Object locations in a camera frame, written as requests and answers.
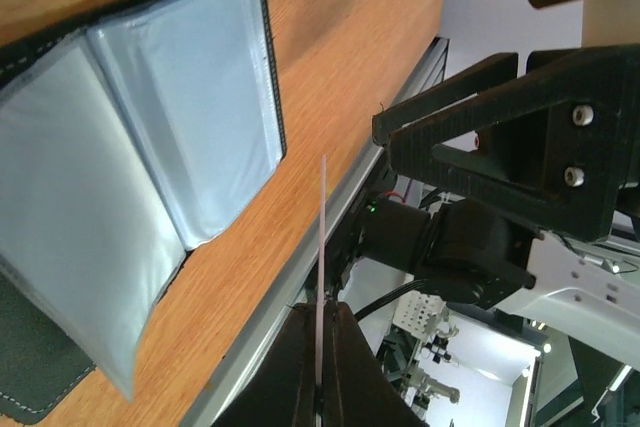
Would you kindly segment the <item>black leather card holder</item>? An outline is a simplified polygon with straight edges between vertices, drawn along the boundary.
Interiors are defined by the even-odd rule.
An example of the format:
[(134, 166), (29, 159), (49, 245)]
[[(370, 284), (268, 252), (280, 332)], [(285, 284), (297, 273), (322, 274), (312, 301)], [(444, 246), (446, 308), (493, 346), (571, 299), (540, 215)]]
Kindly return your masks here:
[(287, 152), (267, 0), (116, 0), (1, 46), (1, 413), (91, 371), (125, 397), (149, 317)]

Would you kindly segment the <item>white floral card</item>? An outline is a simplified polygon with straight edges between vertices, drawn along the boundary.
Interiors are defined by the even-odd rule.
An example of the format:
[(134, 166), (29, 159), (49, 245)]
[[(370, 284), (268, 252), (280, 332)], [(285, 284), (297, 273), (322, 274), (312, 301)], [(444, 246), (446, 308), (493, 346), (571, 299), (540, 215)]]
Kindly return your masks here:
[(323, 349), (324, 349), (324, 305), (325, 305), (325, 248), (326, 248), (326, 156), (321, 158), (320, 208), (319, 208), (319, 250), (317, 268), (317, 296), (315, 314), (315, 393), (318, 402), (322, 399)]

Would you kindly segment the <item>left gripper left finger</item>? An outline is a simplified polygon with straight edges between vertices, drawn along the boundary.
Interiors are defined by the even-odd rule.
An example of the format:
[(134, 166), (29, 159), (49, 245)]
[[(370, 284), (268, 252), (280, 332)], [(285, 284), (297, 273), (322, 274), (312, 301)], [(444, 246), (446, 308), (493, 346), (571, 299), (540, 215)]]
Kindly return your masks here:
[(216, 426), (313, 426), (315, 306), (296, 304), (254, 377)]

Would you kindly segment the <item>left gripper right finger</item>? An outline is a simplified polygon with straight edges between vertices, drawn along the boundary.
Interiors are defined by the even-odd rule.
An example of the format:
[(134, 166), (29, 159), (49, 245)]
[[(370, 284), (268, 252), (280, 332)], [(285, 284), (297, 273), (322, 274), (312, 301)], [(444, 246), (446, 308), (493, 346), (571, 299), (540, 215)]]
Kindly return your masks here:
[(423, 424), (387, 381), (349, 306), (338, 301), (324, 307), (322, 424)]

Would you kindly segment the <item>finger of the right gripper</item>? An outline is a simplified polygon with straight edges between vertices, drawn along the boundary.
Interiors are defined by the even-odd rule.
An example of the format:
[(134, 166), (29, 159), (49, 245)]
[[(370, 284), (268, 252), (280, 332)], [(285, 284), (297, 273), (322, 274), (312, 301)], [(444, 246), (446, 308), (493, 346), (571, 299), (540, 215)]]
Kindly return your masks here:
[(639, 218), (639, 50), (535, 51), (524, 74), (394, 131), (398, 174), (579, 241)]
[(403, 126), (429, 116), (442, 108), (515, 79), (519, 55), (493, 54), (453, 77), (410, 97), (372, 117), (372, 140), (379, 147)]

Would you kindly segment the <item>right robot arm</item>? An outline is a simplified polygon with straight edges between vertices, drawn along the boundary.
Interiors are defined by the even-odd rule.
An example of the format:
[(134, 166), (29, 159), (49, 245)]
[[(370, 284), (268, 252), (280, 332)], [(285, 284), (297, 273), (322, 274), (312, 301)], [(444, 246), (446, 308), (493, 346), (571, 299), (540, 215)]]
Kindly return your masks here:
[(639, 218), (639, 48), (497, 53), (372, 120), (390, 169), (455, 196), (368, 201), (356, 252), (450, 302), (538, 320), (639, 363), (639, 288), (579, 256)]

